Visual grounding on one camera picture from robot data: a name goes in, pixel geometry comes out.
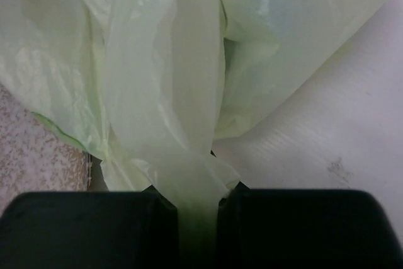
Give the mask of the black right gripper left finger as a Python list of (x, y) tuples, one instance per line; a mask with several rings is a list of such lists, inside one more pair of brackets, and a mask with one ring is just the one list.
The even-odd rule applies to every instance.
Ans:
[(1, 216), (2, 268), (178, 268), (176, 207), (142, 192), (30, 192)]

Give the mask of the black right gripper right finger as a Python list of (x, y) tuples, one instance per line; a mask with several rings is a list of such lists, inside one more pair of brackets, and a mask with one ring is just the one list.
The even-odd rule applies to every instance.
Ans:
[(212, 268), (401, 268), (380, 203), (347, 188), (250, 188), (219, 202)]

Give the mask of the pale green plastic bag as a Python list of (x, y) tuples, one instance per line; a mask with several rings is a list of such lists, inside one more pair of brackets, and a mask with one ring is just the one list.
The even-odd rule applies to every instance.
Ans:
[(1, 0), (1, 83), (101, 159), (110, 190), (153, 185), (182, 258), (211, 258), (239, 175), (210, 151), (289, 98), (386, 0)]

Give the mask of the speckled round plate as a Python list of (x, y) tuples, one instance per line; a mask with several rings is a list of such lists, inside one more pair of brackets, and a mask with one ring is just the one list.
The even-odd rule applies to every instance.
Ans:
[(1, 209), (19, 194), (86, 191), (91, 158), (62, 142), (1, 88)]

